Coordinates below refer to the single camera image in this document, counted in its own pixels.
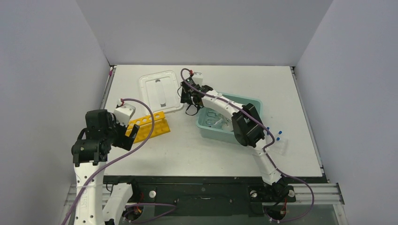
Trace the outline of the white plastic bin lid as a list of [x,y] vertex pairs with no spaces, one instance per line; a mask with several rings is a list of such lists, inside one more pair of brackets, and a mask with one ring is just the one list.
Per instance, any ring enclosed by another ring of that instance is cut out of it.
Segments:
[[171,113],[183,107],[178,95],[179,82],[171,70],[142,76],[139,87],[143,102],[152,112]]

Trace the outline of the teal plastic bin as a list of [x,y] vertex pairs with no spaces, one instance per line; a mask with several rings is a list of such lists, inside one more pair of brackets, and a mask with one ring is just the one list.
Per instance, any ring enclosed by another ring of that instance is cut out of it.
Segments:
[[[256,99],[256,98],[251,98],[251,97],[245,97],[245,96],[239,96],[239,95],[233,95],[233,94],[228,94],[228,93],[222,93],[223,97],[228,98],[232,101],[235,102],[235,104],[252,104],[255,106],[259,116],[262,116],[262,110],[263,110],[263,103],[261,100]],[[199,110],[197,114],[197,121],[196,125],[199,128],[199,132],[202,137],[204,138],[209,138],[213,140],[218,140],[218,141],[223,141],[227,143],[232,143],[232,144],[237,144],[239,145],[239,142],[236,140],[233,131],[229,131],[227,129],[227,125],[232,125],[229,121],[227,122],[225,120],[225,123],[222,124],[221,126],[209,126],[205,123],[205,120],[207,118],[206,113],[209,111],[214,111],[210,108],[202,108]]]

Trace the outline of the metal crucible tongs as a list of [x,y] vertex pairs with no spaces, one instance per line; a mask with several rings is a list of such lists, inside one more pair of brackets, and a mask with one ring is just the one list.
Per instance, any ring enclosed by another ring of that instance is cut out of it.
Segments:
[[211,126],[221,126],[225,123],[224,116],[218,112],[209,111],[206,113],[206,120],[205,123]]

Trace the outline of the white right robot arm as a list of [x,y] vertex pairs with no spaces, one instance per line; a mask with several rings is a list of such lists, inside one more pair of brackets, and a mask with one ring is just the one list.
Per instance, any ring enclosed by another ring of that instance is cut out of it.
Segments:
[[265,148],[266,127],[263,125],[257,109],[253,104],[239,104],[223,96],[211,87],[200,86],[192,78],[182,81],[182,93],[193,103],[212,109],[232,123],[234,137],[242,146],[252,149],[254,161],[265,184],[265,195],[270,200],[277,200],[283,195],[283,187],[277,183],[282,174],[269,159]]

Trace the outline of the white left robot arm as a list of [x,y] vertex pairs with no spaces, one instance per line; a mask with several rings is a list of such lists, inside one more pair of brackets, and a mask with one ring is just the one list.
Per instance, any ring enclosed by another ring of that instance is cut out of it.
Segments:
[[132,134],[126,135],[128,123],[135,107],[122,106],[109,112],[106,109],[86,113],[86,127],[72,146],[74,171],[77,180],[76,225],[117,225],[126,203],[139,198],[140,188],[131,183],[113,186],[110,198],[103,203],[104,166],[111,148],[132,148],[139,130],[133,126]]

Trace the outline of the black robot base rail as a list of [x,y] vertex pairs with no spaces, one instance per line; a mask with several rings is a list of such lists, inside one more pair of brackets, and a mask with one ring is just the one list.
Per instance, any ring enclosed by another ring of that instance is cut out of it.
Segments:
[[104,184],[132,185],[130,203],[155,203],[155,215],[176,206],[172,216],[263,216],[279,212],[296,202],[290,179],[273,185],[261,177],[116,176],[106,175]]

